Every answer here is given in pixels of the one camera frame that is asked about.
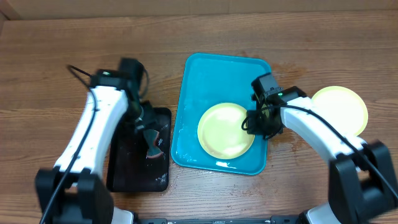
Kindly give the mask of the yellow-green plate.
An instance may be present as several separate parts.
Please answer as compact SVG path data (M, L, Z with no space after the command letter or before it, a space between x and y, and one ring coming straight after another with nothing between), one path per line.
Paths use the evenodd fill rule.
M197 135L201 147L217 159L235 159L252 146L255 136L243 128L247 110L235 103L220 103L204 112Z
M312 96L314 105L342 133L359 136L368 123L368 109L363 99L343 86L328 86Z

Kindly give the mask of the green orange scrub sponge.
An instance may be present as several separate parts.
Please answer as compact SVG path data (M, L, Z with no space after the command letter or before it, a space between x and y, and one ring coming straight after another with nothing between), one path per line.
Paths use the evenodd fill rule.
M163 154L158 147L156 141L159 137L159 132L154 129L147 129L143 132L144 139L148 145L146 157L148 159L155 159Z

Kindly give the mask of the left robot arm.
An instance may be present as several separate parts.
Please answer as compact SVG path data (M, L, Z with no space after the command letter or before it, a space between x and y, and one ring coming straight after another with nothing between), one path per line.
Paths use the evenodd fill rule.
M35 177L41 223L137 223L135 214L114 205L102 171L120 124L147 144L146 158L163 154L156 145L155 111L139 93L147 76L138 60L122 58L117 70L98 70L83 83L86 104L68 146L52 169Z

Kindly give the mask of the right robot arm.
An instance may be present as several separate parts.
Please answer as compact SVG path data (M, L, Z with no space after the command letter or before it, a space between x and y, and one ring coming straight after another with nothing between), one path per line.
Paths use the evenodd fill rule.
M367 223L397 208L397 178L391 154L380 141L344 135L319 115L297 86L281 88L271 73L251 86L256 109L241 127L265 140L291 129L328 164L328 202L299 215L272 216L271 223Z

